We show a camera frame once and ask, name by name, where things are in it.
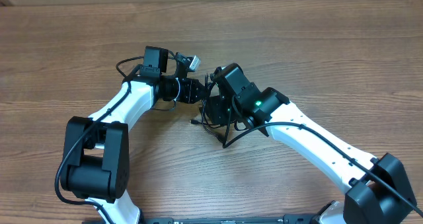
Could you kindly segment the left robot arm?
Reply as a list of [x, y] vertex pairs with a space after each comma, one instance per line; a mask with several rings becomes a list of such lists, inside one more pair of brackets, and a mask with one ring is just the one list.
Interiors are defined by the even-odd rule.
[[63, 158], [54, 188], [63, 203], [91, 205], [103, 223], [144, 223], [142, 211], [128, 193], [129, 132], [139, 118], [161, 99], [194, 104], [205, 97], [205, 87], [188, 78], [201, 63], [148, 46], [141, 63], [128, 74], [115, 97], [88, 117], [72, 117], [66, 126]]

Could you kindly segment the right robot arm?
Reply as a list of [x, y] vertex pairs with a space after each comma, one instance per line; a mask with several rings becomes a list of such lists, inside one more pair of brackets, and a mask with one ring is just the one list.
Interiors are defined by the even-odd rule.
[[205, 79], [208, 95], [204, 114], [219, 125], [244, 123], [237, 137], [222, 139], [228, 148], [260, 131], [291, 147], [325, 174], [344, 195], [314, 214], [310, 223], [401, 223], [422, 210], [403, 164], [392, 154], [378, 158], [349, 145], [308, 118], [287, 96], [268, 87], [260, 91], [232, 63]]

